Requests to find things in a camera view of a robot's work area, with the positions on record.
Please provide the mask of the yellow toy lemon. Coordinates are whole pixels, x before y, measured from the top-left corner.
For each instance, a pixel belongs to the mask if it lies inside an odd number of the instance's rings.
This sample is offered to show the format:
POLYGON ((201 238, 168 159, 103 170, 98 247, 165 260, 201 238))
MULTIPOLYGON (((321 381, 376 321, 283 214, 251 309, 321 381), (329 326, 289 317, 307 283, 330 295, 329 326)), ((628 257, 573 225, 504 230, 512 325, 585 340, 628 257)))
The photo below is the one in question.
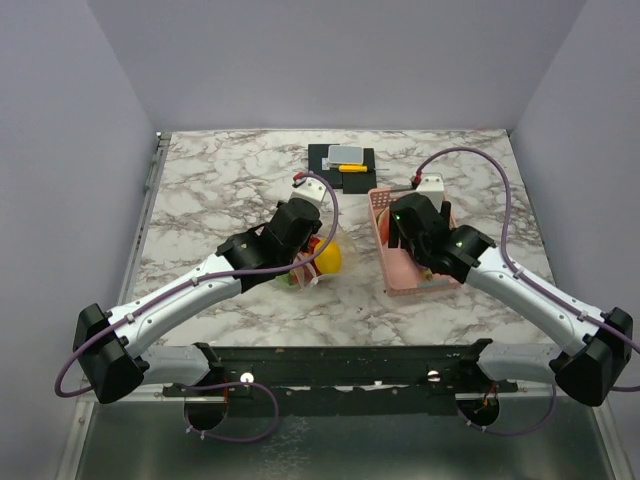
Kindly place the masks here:
POLYGON ((342 254, 340 247, 336 242, 329 242, 322 240, 315 252, 319 251, 322 247, 324 250, 314 259, 313 263, 316 270, 321 275, 337 274, 342 268, 342 254))

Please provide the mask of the pink perforated plastic basket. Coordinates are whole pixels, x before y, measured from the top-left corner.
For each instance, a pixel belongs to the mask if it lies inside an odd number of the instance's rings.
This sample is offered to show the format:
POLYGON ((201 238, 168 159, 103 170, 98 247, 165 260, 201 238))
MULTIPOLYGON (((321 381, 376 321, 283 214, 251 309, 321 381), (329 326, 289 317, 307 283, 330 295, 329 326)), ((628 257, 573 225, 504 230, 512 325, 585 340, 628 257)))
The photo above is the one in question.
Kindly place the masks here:
POLYGON ((385 292, 390 297, 455 289, 459 282, 439 274, 424 263, 423 248, 417 238, 407 238, 399 227, 399 215, 391 209, 411 190, 391 187, 368 192, 369 214, 385 292))

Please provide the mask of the clear polka dot zip bag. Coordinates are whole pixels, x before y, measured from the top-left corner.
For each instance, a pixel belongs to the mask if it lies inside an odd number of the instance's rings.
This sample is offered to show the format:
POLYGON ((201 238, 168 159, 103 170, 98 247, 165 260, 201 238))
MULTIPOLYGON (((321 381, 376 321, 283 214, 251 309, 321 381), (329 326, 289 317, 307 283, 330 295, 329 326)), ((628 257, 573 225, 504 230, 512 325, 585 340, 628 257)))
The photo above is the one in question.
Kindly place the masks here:
POLYGON ((299 253, 294 261, 302 261, 312 256, 325 243, 327 243, 326 248, 312 262, 281 274, 272 280, 271 283, 276 288, 290 291, 310 289, 321 282, 351 274, 356 269, 360 258, 354 240, 340 223, 337 223, 334 236, 328 242, 327 238, 333 225, 333 214, 323 212, 321 221, 322 226, 319 232, 311 238, 310 250, 299 253))

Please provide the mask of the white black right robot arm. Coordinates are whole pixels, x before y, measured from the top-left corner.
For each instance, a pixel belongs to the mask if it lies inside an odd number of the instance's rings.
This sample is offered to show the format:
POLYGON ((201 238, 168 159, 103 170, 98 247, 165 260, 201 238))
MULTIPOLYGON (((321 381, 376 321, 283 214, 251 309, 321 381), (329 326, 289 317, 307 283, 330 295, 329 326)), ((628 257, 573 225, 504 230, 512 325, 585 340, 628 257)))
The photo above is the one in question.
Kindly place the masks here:
POLYGON ((451 205, 419 193, 389 207, 389 245, 418 265, 485 292, 544 332, 553 346, 492 343, 459 367, 461 383, 481 391, 494 380, 559 387, 587 406, 601 405, 631 357, 633 319, 581 302, 506 259, 501 247, 469 225, 451 227, 451 205))

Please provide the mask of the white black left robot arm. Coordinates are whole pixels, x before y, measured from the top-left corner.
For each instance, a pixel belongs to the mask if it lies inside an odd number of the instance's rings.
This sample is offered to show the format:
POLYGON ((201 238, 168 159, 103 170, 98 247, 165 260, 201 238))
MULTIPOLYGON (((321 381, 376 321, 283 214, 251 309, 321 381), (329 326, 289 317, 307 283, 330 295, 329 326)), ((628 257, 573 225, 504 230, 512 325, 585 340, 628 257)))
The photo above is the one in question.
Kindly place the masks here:
POLYGON ((98 401, 109 404, 153 380, 150 347, 165 333, 218 302, 293 269, 322 223, 320 205, 300 197, 278 204, 272 219, 230 236, 215 253, 170 284, 105 312, 78 315, 73 350, 98 401))

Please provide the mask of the red toy strawberry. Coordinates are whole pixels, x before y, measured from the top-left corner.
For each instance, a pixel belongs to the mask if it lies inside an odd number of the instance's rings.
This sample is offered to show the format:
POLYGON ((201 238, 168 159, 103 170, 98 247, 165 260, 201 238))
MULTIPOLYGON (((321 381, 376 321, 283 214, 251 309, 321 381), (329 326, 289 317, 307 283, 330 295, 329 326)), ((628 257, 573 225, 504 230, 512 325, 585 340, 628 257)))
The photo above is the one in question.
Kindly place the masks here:
POLYGON ((308 253, 309 254, 313 254, 315 252, 315 249, 318 247, 318 245, 321 243, 322 239, 317 237, 317 236, 312 236, 309 242, 309 249, 308 249, 308 253))

